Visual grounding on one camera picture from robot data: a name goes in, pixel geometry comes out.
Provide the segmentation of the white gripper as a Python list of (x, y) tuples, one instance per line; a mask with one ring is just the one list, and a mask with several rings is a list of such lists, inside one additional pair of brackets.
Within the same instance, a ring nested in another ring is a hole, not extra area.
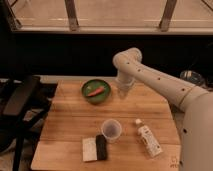
[(118, 95), (120, 97), (126, 97), (128, 95), (128, 92), (134, 85), (134, 79), (117, 77), (115, 81), (118, 89)]

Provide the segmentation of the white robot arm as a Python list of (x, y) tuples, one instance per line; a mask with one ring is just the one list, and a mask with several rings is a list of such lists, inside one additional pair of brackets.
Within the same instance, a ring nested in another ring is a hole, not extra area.
[(141, 61), (138, 48), (113, 57), (118, 87), (128, 91), (134, 80), (141, 81), (183, 111), (179, 171), (213, 171), (213, 92), (145, 66)]

